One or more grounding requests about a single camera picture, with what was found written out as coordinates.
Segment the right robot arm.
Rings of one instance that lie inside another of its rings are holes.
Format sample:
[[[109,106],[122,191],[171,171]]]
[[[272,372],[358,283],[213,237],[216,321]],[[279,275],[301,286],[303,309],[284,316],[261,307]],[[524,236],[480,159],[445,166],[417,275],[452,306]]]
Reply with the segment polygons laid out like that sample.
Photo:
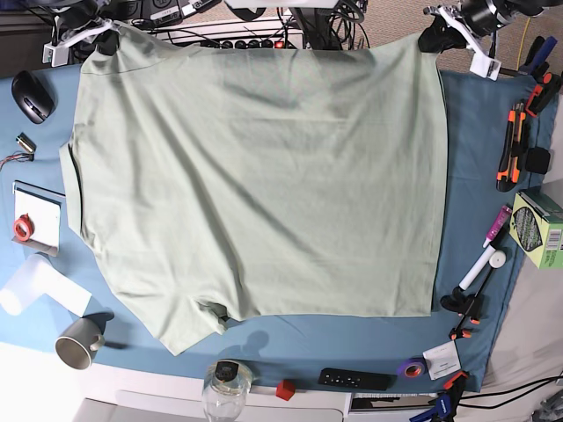
[[[110,1],[22,1],[23,7],[39,9],[52,27],[51,41],[43,47],[42,61],[52,67],[67,65],[71,49],[79,44],[95,45],[112,55],[119,44],[121,26],[109,16]]]

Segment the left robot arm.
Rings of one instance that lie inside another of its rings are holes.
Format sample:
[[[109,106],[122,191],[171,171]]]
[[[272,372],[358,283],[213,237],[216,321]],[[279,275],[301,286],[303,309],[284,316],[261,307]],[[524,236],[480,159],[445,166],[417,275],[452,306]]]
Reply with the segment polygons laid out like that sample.
[[[418,39],[422,53],[441,54],[450,49],[473,52],[470,72],[496,80],[501,62],[496,59],[499,31],[519,15],[534,18],[561,1],[459,1],[424,9],[434,21]]]

